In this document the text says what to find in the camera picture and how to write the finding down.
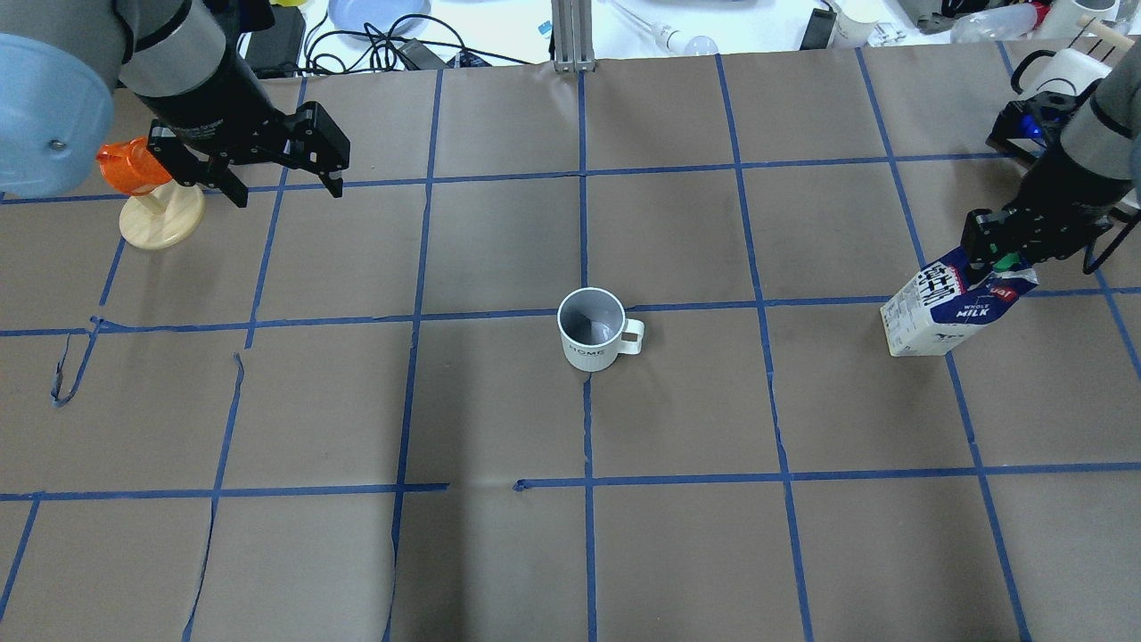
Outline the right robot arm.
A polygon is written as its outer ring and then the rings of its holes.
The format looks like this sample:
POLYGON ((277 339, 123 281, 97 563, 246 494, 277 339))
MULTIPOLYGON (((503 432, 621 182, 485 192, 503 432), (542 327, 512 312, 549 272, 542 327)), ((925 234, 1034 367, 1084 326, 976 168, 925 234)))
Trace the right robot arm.
POLYGON ((1077 96, 1039 91, 1008 103, 988 144, 1014 152, 1030 169, 1006 206, 968 216, 958 245, 973 281, 997 271, 1009 255, 1039 265, 1085 251, 1087 274, 1112 255, 1136 217, 1102 255, 1093 247, 1112 230, 1116 204, 1138 189, 1138 44, 1077 96))

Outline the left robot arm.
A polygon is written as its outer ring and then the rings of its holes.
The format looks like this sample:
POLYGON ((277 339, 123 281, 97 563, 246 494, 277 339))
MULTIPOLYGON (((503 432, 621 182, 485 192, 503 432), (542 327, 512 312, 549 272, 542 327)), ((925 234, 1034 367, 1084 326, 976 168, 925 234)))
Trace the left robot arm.
POLYGON ((273 163, 343 194, 350 143, 334 117, 317 101, 274 107, 204 1, 5 1, 1 49, 5 193, 83 182, 124 86, 153 113, 145 143, 175 182, 244 208, 234 166, 273 163))

